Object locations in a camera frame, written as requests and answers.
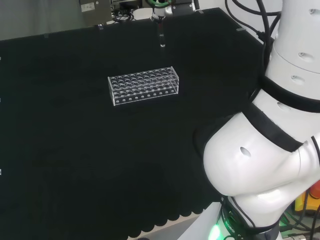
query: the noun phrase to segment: scalloped edge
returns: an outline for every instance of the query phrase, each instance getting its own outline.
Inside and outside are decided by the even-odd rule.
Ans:
[[[199,213],[199,214],[196,214],[196,213],[194,213],[194,212],[192,211],[189,216],[181,216],[181,215],[179,215],[179,218],[178,218],[177,220],[175,220],[175,221],[171,221],[171,220],[167,219],[165,225],[163,225],[163,226],[154,225],[154,227],[153,227],[153,229],[152,229],[151,231],[147,231],[147,232],[141,231],[141,233],[140,233],[139,236],[134,237],[134,238],[128,236],[127,240],[136,240],[136,239],[142,238],[142,237],[144,237],[145,235],[152,234],[152,233],[157,232],[157,231],[159,231],[159,230],[162,230],[162,229],[171,227],[171,226],[173,226],[173,225],[175,225],[175,224],[182,223],[182,222],[184,222],[184,221],[186,221],[186,220],[199,217],[203,212],[204,212],[204,209],[202,209],[202,212]]]

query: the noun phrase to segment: cable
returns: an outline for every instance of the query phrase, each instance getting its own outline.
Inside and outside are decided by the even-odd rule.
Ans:
[[[272,35],[273,31],[275,30],[276,25],[278,24],[279,20],[281,18],[281,12],[275,17],[273,20],[271,26],[270,26],[270,36]]]
[[[252,224],[252,226],[255,228],[256,225],[255,223],[250,219],[250,217],[241,209],[241,207],[238,205],[238,203],[236,202],[235,197],[231,197],[232,201],[234,202],[234,205],[236,205],[236,207],[240,210],[240,212],[249,220],[249,222]]]
[[[314,147],[315,147],[315,150],[316,150],[316,154],[317,154],[317,156],[318,156],[318,160],[319,160],[319,164],[320,164],[320,150],[319,150],[319,145],[318,145],[318,143],[317,143],[317,140],[316,140],[315,136],[312,136],[311,139],[312,139],[312,142],[313,142],[313,144],[314,144]]]
[[[290,224],[289,223],[286,226],[281,226],[280,227],[280,232],[285,232],[285,231],[288,231],[288,230],[291,230],[291,229],[307,231],[306,229],[304,229],[302,227],[298,227],[298,225],[300,225],[302,219],[305,217],[309,193],[310,193],[310,188],[307,191],[305,191],[302,213],[301,213],[299,219],[297,220],[297,222],[295,224]]]
[[[227,238],[232,238],[231,235],[226,236],[223,240],[226,240]]]
[[[263,20],[263,25],[264,25],[264,32],[265,32],[265,50],[264,50],[264,69],[267,69],[268,63],[269,63],[269,54],[270,54],[270,27],[269,27],[269,21],[268,21],[268,16],[267,12],[264,6],[264,3],[262,0],[256,0],[256,3],[259,6],[262,20]]]
[[[243,26],[251,29],[251,30],[254,31],[256,34],[259,34],[259,33],[260,33],[258,30],[256,30],[255,28],[253,28],[253,27],[250,26],[249,24],[246,24],[245,22],[240,21],[238,18],[236,18],[236,17],[232,14],[232,12],[230,11],[230,8],[229,8],[229,6],[228,6],[228,0],[225,0],[224,3],[225,3],[225,8],[226,8],[226,10],[228,11],[229,15],[230,15],[236,22],[238,22],[239,24],[242,24]]]
[[[313,222],[312,222],[312,227],[311,227],[311,231],[310,231],[310,239],[309,240],[312,240],[313,237],[314,237],[315,226],[316,226],[316,221],[317,221],[319,212],[320,212],[320,205],[318,206],[318,208],[317,208],[317,210],[315,212],[315,215],[313,217]]]
[[[289,212],[286,212],[286,214],[288,214],[289,217],[290,217],[292,220],[294,220],[296,223],[298,222],[298,219],[296,219],[296,218],[295,218],[293,215],[291,215]],[[304,227],[306,231],[310,231],[310,230],[311,230],[311,227],[303,224],[302,222],[300,222],[299,225],[301,225],[302,227]]]
[[[120,9],[115,9],[113,11],[114,18],[113,21],[114,23],[124,23],[124,22],[130,22],[133,20],[136,20],[134,15],[132,14],[131,10],[125,9],[125,10],[120,10]]]
[[[242,10],[245,10],[248,13],[255,14],[255,15],[262,15],[262,13],[260,11],[252,10],[252,9],[242,5],[240,2],[238,2],[238,0],[232,0],[232,1],[234,2],[235,5],[237,5],[239,8],[241,8]],[[277,16],[279,13],[280,13],[280,11],[267,12],[266,15],[267,16]]]

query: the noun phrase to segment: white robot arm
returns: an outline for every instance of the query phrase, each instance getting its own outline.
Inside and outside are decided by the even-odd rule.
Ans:
[[[283,0],[262,90],[204,150],[208,179],[253,230],[251,236],[264,232],[268,240],[281,239],[279,218],[320,179],[311,139],[320,143],[319,29],[320,0]],[[220,217],[222,235],[246,238],[229,221],[234,217]]]

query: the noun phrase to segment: black tablecloth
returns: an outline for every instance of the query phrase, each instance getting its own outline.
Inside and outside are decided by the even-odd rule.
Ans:
[[[254,87],[238,28],[211,9],[166,19],[165,50],[149,19],[0,42],[0,239],[126,239],[218,201],[192,135]],[[178,95],[112,105],[108,76],[169,66]]]

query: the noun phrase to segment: wall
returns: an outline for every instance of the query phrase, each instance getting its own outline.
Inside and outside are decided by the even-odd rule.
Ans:
[[[258,5],[256,0],[238,0],[239,3],[245,5],[246,7],[259,11]],[[263,0],[264,7],[267,12],[276,12],[281,11],[282,9],[282,0]],[[225,0],[199,0],[199,5],[201,9],[210,9],[210,8],[221,8],[227,13],[227,9],[225,6]],[[251,13],[248,13],[241,8],[237,7],[232,0],[228,0],[228,6],[230,8],[230,11],[232,14],[237,17],[239,20],[251,25],[258,31],[264,32],[264,24],[262,21],[262,17],[258,15],[254,15]],[[272,21],[275,19],[274,16],[270,16],[269,18],[269,24],[271,25]],[[277,33],[278,26],[274,29],[274,32],[272,34],[273,37],[275,37]],[[250,29],[248,29],[248,32],[251,33],[253,36],[257,37],[257,35]]]

